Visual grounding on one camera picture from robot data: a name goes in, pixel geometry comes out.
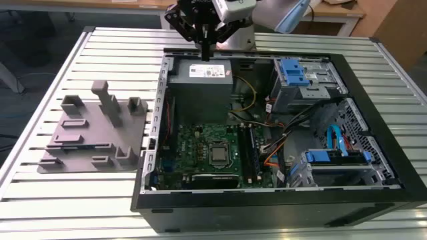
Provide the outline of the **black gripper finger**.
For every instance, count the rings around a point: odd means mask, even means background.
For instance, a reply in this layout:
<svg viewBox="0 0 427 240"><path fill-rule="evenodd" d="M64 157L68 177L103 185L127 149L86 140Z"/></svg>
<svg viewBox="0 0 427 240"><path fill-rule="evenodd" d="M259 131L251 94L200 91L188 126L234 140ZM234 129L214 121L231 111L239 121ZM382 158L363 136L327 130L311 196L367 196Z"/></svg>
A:
<svg viewBox="0 0 427 240"><path fill-rule="evenodd" d="M250 50L251 49L251 19L242 19L222 26L207 29L207 61L214 56L214 50Z"/></svg>
<svg viewBox="0 0 427 240"><path fill-rule="evenodd" d="M182 16L182 8L178 4L172 4L166 9L164 20L175 28L184 40L194 42L200 50L202 61L209 61L209 46L206 45L206 38L202 35L200 25L191 25L186 18Z"/></svg>

